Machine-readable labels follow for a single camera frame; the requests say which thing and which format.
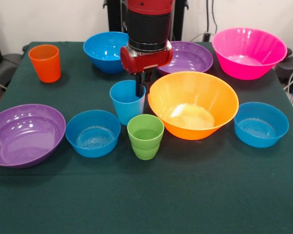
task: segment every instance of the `blue cup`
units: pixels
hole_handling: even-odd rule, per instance
[[[143,114],[146,88],[143,87],[143,96],[137,97],[136,81],[124,80],[114,84],[109,91],[109,95],[113,101],[117,117],[123,125],[127,125],[133,117]]]
[[[234,130],[238,138],[256,148],[273,146],[288,129],[287,117],[274,106],[262,102],[241,104],[234,117]]]
[[[116,146],[121,123],[110,112],[85,111],[74,116],[66,126],[66,139],[84,157],[101,157]]]

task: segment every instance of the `green tablecloth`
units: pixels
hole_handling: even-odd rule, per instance
[[[90,109],[115,113],[109,89],[133,77],[100,72],[80,42],[54,44],[61,79],[41,83],[25,56],[0,111],[41,103],[66,121]],[[262,101],[285,113],[290,130],[279,143],[249,147],[231,122],[198,141],[165,131],[157,156],[142,161],[124,126],[115,150],[98,159],[79,156],[63,139],[38,166],[0,168],[0,234],[293,234],[293,108],[274,71],[259,80],[236,80],[213,55],[209,72],[229,83],[240,103]],[[147,103],[145,112],[151,113]]]

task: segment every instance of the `orange bowl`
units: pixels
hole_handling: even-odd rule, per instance
[[[239,108],[235,91],[223,80],[201,72],[177,72],[150,88],[152,111],[176,137],[199,140],[230,122]]]

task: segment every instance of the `pink bowl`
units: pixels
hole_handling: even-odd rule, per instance
[[[257,79],[287,54],[278,37],[252,28],[231,28],[215,35],[212,45],[221,68],[237,79]]]

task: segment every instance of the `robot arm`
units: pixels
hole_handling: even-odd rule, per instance
[[[142,96],[141,73],[148,89],[151,70],[172,59],[168,41],[174,0],[127,0],[128,45],[121,48],[124,69],[136,75],[136,95]]]

